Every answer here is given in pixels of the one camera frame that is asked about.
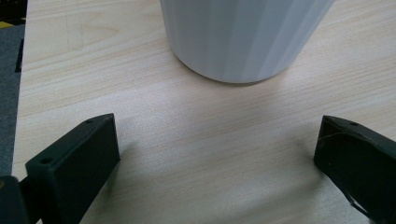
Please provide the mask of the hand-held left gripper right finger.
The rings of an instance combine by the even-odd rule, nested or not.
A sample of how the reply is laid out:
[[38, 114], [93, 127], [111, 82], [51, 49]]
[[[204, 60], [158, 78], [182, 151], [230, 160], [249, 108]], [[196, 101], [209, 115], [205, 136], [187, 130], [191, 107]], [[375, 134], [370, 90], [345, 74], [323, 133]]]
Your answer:
[[322, 118], [314, 164], [375, 224], [396, 224], [396, 142], [347, 119]]

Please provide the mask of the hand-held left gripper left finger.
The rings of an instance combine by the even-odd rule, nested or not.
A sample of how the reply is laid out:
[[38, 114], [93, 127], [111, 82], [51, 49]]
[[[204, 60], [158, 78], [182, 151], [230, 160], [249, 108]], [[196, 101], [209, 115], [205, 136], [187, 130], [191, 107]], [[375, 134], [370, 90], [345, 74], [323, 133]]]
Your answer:
[[25, 164], [29, 219], [78, 224], [119, 161], [114, 116], [81, 122]]

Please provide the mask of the white ribbed cup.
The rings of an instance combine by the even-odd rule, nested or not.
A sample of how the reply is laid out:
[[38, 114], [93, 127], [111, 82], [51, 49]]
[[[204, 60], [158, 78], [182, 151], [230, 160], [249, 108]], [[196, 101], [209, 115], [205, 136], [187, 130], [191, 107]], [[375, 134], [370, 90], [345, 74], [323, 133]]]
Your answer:
[[273, 77], [297, 58], [335, 0], [160, 0], [171, 50], [226, 83]]

